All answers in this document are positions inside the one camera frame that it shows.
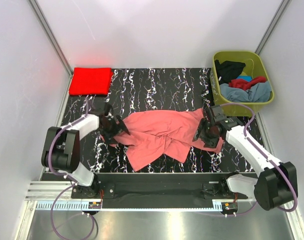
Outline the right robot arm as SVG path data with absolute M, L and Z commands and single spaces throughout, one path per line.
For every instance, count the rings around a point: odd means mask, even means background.
M 261 208 L 278 208 L 293 212 L 298 206 L 297 170 L 291 162 L 282 162 L 259 144 L 235 116 L 226 116 L 223 105 L 202 110 L 193 141 L 201 140 L 206 147 L 217 147 L 220 140 L 232 145 L 251 165 L 257 178 L 231 173 L 219 185 L 219 194 L 230 198 L 243 194 L 253 198 Z

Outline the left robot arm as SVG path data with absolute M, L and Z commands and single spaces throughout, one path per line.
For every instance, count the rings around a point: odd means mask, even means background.
M 44 167 L 69 179 L 73 188 L 81 190 L 88 198 L 103 196 L 97 175 L 81 162 L 80 141 L 93 131 L 99 131 L 107 144 L 117 144 L 116 137 L 122 133 L 130 134 L 110 104 L 106 103 L 103 110 L 89 110 L 87 107 L 85 114 L 77 120 L 47 130 L 41 156 Z

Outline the pink t shirt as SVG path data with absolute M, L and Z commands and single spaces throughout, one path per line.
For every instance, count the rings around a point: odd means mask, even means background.
M 191 147 L 219 153 L 223 140 L 216 148 L 204 147 L 193 136 L 203 118 L 202 109 L 195 111 L 148 110 L 130 114 L 123 121 L 130 134 L 117 140 L 128 146 L 126 155 L 134 171 L 139 171 L 165 154 L 181 163 L 186 161 Z

